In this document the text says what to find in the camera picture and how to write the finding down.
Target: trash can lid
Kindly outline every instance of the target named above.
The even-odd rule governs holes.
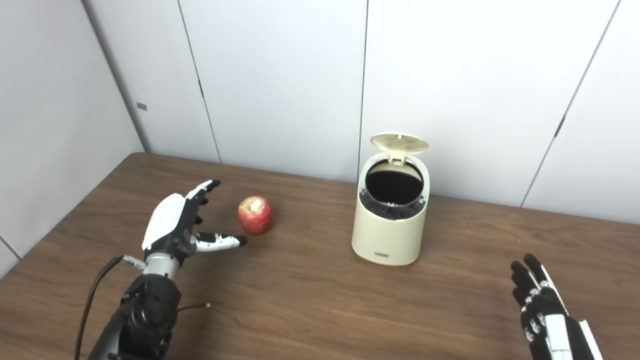
[[[404,163],[405,154],[419,154],[429,148],[429,144],[417,136],[405,133],[379,133],[371,137],[373,146],[391,153],[390,160]]]

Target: wire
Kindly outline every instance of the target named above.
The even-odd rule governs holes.
[[[184,306],[178,309],[178,313],[181,312],[182,310],[196,309],[198,307],[211,307],[211,304],[208,302],[205,302],[204,304]]]
[[[84,326],[86,325],[86,319],[89,316],[89,310],[91,309],[91,303],[93,302],[93,296],[95,295],[95,290],[98,288],[98,284],[100,280],[111,270],[114,266],[116,266],[124,256],[118,256],[117,258],[111,259],[107,265],[104,265],[104,268],[100,270],[98,276],[96,276],[93,285],[91,286],[91,290],[89,290],[89,296],[86,299],[86,304],[84,305],[84,312],[82,314],[82,319],[80,319],[80,328],[78,329],[78,337],[76,338],[76,352],[74,354],[74,360],[80,360],[80,348],[82,347],[82,337],[84,334]]]

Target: trash can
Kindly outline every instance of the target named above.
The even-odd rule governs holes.
[[[408,265],[420,254],[429,200],[429,172],[412,155],[429,145],[404,133],[380,133],[371,143],[383,152],[360,173],[351,246],[374,263]]]

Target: red apple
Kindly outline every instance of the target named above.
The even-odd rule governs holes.
[[[238,218],[244,231],[249,234],[262,234],[271,229],[273,215],[267,199],[250,196],[238,206]]]

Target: robotic hand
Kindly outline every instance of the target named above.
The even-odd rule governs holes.
[[[165,357],[181,310],[178,303],[182,295],[173,280],[184,260],[196,252],[230,249],[247,243],[244,236],[194,233],[194,225],[202,223],[198,209],[208,203],[206,193],[218,185],[219,181],[208,180],[184,197],[174,193],[162,200],[151,216],[142,243],[144,261],[121,256],[113,258],[100,271],[80,323],[76,360],[80,356],[84,325],[95,289],[120,261],[135,266],[142,274],[122,295],[120,307],[104,328],[89,360],[162,360]]]
[[[534,360],[602,360],[586,320],[569,316],[545,267],[532,254],[525,264],[511,264],[513,297],[520,304],[520,322]]]

